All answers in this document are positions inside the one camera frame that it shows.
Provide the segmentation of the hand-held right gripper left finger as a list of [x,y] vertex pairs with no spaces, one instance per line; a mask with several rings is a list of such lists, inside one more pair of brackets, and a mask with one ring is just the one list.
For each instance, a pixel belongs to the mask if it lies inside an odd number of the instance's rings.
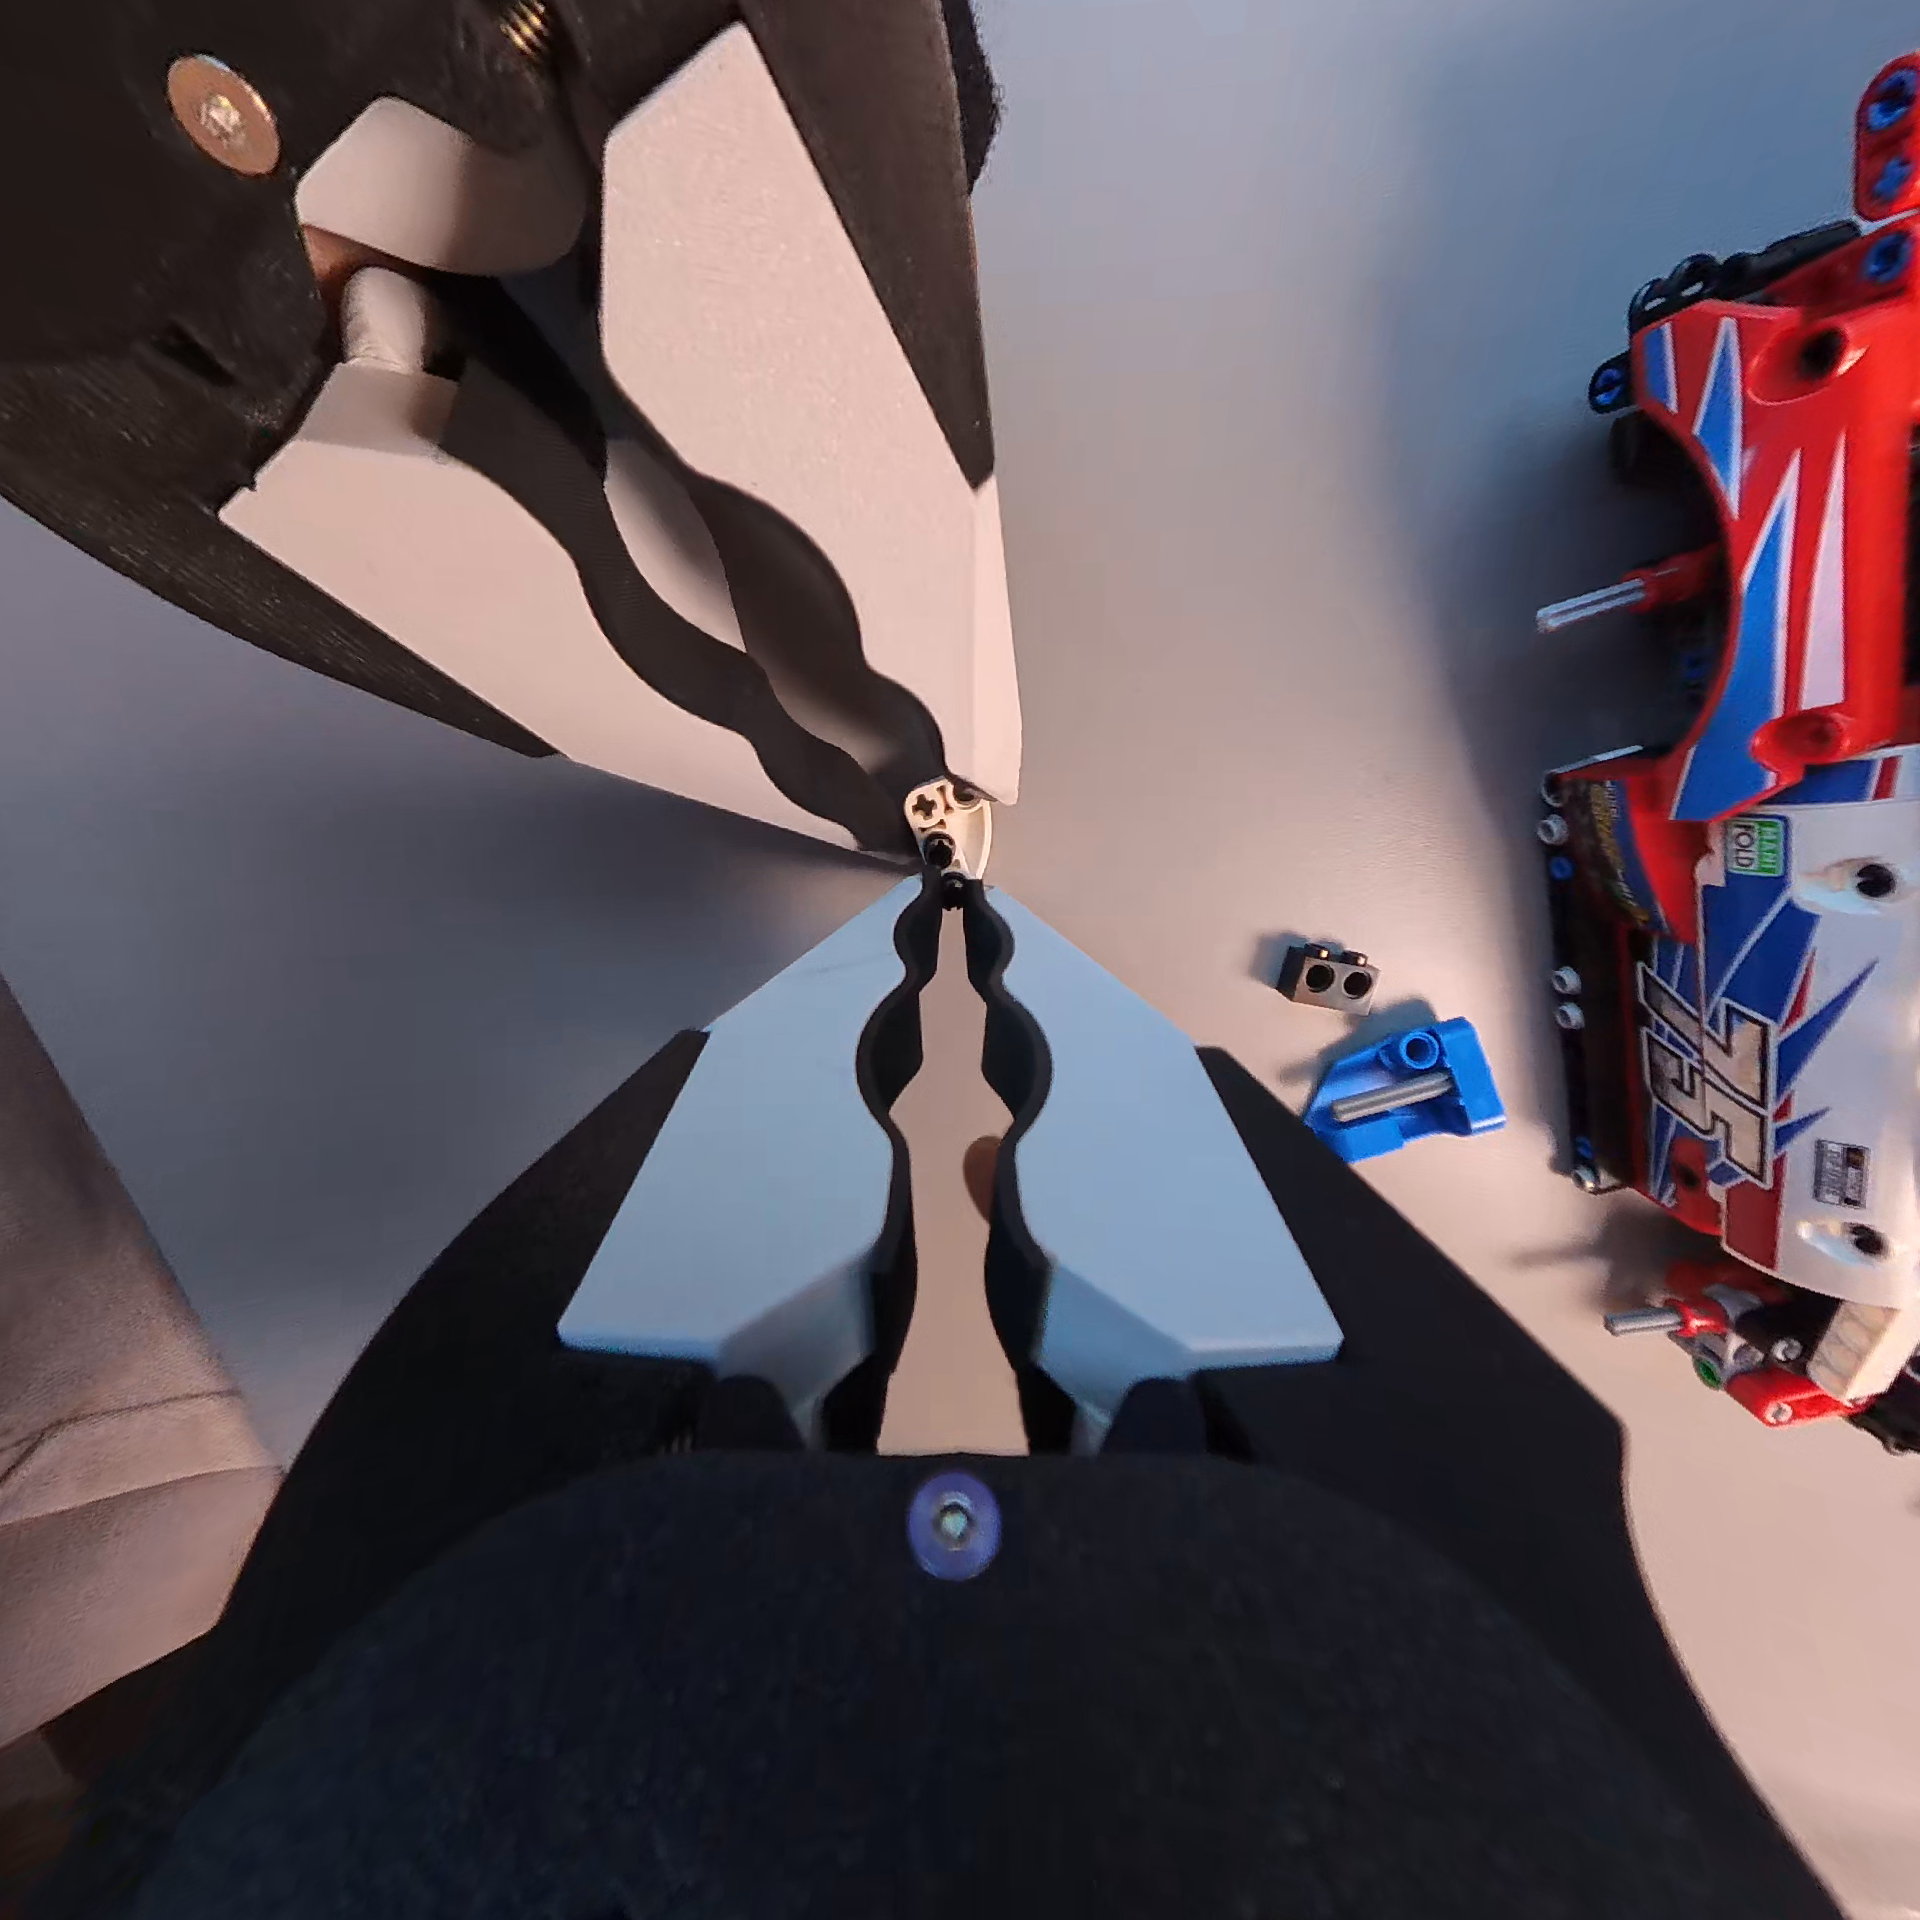
[[712,1020],[560,1316],[581,1352],[765,1380],[869,1450],[915,1302],[904,1144],[939,884],[904,879]]

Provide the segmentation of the white lego liftarm piece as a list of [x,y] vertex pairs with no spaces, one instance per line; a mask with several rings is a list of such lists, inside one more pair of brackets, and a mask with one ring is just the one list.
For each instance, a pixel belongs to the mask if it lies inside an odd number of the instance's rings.
[[947,830],[967,854],[976,879],[984,879],[992,858],[992,800],[965,779],[943,775],[915,786],[902,800],[902,815],[917,848],[928,831]]

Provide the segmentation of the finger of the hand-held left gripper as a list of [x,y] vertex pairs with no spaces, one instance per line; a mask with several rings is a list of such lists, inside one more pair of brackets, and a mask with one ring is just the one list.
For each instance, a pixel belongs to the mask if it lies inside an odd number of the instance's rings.
[[347,279],[343,358],[224,525],[566,762],[912,858],[917,701],[815,541],[450,287]]
[[904,792],[956,776],[1016,800],[997,467],[970,494],[744,30],[708,38],[621,124],[586,117],[522,159],[379,101],[298,207],[347,220],[346,235],[311,229],[347,253],[330,370],[351,275],[410,275],[446,304],[474,302],[452,282],[494,284],[606,431],[642,423],[815,541],[871,670],[917,701]]

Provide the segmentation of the blue lego panel piece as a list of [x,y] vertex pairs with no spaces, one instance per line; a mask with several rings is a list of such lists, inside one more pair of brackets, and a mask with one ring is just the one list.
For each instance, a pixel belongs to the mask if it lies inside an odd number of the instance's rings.
[[[1452,1096],[1336,1124],[1331,1101],[1416,1071],[1454,1075]],[[1504,1126],[1504,1101],[1471,1020],[1454,1018],[1400,1029],[1336,1058],[1316,1083],[1302,1123],[1346,1163],[1378,1162],[1427,1138],[1485,1136]]]

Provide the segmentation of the lego race car model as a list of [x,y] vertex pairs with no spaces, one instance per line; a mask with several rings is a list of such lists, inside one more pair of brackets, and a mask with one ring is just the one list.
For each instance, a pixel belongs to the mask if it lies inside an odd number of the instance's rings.
[[1543,776],[1567,1174],[1695,1237],[1656,1332],[1768,1431],[1918,1450],[1918,62],[1853,117],[1853,215],[1688,255],[1590,375],[1692,547],[1543,607],[1670,646],[1669,739]]

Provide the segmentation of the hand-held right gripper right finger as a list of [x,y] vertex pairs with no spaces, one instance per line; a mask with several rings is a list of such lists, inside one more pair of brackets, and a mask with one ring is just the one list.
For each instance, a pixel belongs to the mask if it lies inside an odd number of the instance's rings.
[[1198,1047],[997,886],[962,910],[1005,1108],[988,1302],[1035,1452],[1148,1380],[1333,1360],[1342,1327]]

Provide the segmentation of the black two-hole lego brick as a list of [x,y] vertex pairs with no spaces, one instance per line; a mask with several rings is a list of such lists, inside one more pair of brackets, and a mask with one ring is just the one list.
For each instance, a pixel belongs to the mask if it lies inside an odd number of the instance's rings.
[[1280,960],[1275,991],[1291,1004],[1364,1018],[1376,996],[1378,967],[1352,949],[1296,941]]

